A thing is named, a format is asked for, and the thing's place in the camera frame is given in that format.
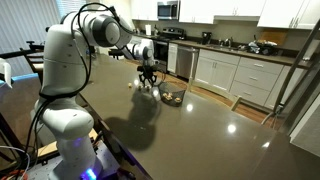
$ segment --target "faucet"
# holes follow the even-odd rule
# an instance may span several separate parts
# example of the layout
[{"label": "faucet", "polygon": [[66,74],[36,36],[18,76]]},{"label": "faucet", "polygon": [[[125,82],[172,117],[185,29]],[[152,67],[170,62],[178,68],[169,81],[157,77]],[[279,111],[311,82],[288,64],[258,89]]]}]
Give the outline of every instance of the faucet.
[{"label": "faucet", "polygon": [[225,45],[225,46],[228,46],[229,48],[231,48],[232,42],[233,42],[233,38],[232,38],[232,37],[231,37],[231,38],[228,38],[228,39],[226,39],[226,40],[224,41],[224,45]]}]

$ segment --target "window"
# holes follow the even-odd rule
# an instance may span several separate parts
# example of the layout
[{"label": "window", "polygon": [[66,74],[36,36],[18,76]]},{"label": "window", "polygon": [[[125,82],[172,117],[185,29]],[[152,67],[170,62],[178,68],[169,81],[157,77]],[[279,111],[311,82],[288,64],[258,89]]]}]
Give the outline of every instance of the window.
[{"label": "window", "polygon": [[56,0],[60,17],[72,12],[79,11],[81,6],[86,4],[86,0]]}]

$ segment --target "kitchen counter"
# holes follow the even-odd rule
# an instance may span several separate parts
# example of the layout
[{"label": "kitchen counter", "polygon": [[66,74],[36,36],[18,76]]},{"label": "kitchen counter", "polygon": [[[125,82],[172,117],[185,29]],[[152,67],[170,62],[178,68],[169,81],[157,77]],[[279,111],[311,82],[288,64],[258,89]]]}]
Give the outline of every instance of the kitchen counter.
[{"label": "kitchen counter", "polygon": [[[194,41],[174,40],[174,41],[170,41],[170,43],[175,43],[175,44],[184,45],[184,46],[192,46],[195,48],[206,49],[206,50],[216,51],[216,52],[222,52],[222,53],[237,55],[237,56],[241,56],[241,57],[253,58],[253,59],[258,59],[258,60],[262,60],[262,61],[282,64],[282,65],[287,65],[287,66],[291,66],[293,64],[293,62],[295,61],[295,58],[290,58],[290,57],[285,57],[285,56],[264,56],[264,55],[260,55],[260,54],[248,53],[245,51],[229,51],[227,49],[211,48],[211,47],[207,47],[206,45],[198,44],[197,42],[194,42]],[[310,65],[311,65],[310,61],[300,61],[298,67],[303,68],[303,69],[307,69],[308,67],[310,67]]]},{"label": "kitchen counter", "polygon": [[152,178],[320,178],[319,157],[224,104],[186,92],[171,107],[128,88],[135,65],[106,56],[95,64],[81,94]]}]

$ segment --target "upper cabinet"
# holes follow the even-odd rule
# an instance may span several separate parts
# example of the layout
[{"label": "upper cabinet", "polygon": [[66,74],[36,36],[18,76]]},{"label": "upper cabinet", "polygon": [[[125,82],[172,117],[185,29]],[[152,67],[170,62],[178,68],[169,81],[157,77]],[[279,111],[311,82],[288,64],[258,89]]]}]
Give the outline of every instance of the upper cabinet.
[{"label": "upper cabinet", "polygon": [[319,8],[319,0],[267,0],[258,26],[312,29],[320,18]]},{"label": "upper cabinet", "polygon": [[215,15],[260,16],[266,0],[224,0],[219,3]]},{"label": "upper cabinet", "polygon": [[158,20],[157,0],[131,0],[131,18],[136,20]]},{"label": "upper cabinet", "polygon": [[214,8],[219,5],[218,0],[181,0],[179,22],[213,24]]}]

